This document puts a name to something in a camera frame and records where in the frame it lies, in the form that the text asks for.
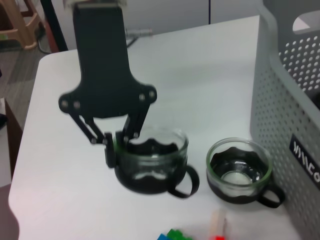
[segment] cable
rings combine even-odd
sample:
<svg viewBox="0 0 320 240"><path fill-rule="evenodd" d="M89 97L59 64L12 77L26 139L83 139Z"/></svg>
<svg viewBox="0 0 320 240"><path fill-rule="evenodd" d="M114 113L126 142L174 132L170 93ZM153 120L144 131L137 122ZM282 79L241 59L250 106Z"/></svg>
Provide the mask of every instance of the cable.
<svg viewBox="0 0 320 240"><path fill-rule="evenodd" d="M36 41L38 42L38 49L39 49L39 51L40 51L41 53L43 53L43 54L49 55L49 54L52 54L52 52L43 50L43 48L41 47L41 44L40 44L40 39L41 39L44 35L45 35L45 34L41 34L41 35L36 39Z"/></svg>
<svg viewBox="0 0 320 240"><path fill-rule="evenodd" d="M40 44L40 39L43 37L44 35L40 35L38 38L37 38L37 42L38 42L38 49L41 53L43 54L46 54L46 55L49 55L49 54L52 54L52 52L48 52L48 51L45 51L42 47L41 47L41 44ZM130 48L131 45L133 45L136 41L138 40L138 37L135 37L134 39L132 39L127 45L126 45L126 48Z"/></svg>
<svg viewBox="0 0 320 240"><path fill-rule="evenodd" d="M134 44L136 41L138 40L138 37L135 37L134 39L131 40L131 42L129 42L127 45L126 45L126 48L130 48L132 44Z"/></svg>

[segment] floor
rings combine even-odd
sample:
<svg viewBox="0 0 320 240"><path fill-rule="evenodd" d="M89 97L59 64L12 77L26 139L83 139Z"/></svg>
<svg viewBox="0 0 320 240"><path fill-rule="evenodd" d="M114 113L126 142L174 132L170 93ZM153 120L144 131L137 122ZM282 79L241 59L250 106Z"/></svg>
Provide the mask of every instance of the floor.
<svg viewBox="0 0 320 240"><path fill-rule="evenodd" d="M32 0L39 15L44 19L40 0ZM42 48L49 51L46 36L40 40ZM40 59L45 54L38 48L23 50L15 41L0 41L0 98L6 98L13 114L22 127L25 126L32 90L35 83L36 73Z"/></svg>

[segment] white wall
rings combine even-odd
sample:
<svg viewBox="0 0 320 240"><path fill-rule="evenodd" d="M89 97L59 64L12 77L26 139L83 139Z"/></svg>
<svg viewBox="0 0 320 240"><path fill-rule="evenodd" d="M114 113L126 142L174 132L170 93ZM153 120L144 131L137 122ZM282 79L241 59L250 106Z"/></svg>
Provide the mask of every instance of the white wall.
<svg viewBox="0 0 320 240"><path fill-rule="evenodd" d="M211 0L211 24L258 15L257 0Z"/></svg>
<svg viewBox="0 0 320 240"><path fill-rule="evenodd" d="M76 49L72 14L62 0L52 0L68 49ZM149 29L161 34L209 23L208 0L127 0L124 25L129 29Z"/></svg>

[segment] basket label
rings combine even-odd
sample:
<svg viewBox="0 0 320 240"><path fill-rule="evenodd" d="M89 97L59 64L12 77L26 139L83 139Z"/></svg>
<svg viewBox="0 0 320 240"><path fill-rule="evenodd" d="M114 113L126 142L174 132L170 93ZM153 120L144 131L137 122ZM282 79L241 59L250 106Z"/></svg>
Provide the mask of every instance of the basket label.
<svg viewBox="0 0 320 240"><path fill-rule="evenodd" d="M313 181L316 187L320 190L320 167L313 160L310 154L302 146L301 142L297 137L292 134L290 141L290 151L298 160L304 171L307 173L309 178Z"/></svg>

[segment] gray plastic basket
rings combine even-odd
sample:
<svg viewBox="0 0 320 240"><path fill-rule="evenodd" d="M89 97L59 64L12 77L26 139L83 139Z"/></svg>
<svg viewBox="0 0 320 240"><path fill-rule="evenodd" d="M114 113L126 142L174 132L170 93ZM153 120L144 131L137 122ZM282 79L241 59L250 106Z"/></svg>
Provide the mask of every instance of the gray plastic basket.
<svg viewBox="0 0 320 240"><path fill-rule="evenodd" d="M273 156L274 179L302 238L320 240L320 110L311 101L320 93L320 30L293 32L296 18L320 10L320 1L259 0L257 7L251 135ZM290 149L293 135L301 152Z"/></svg>

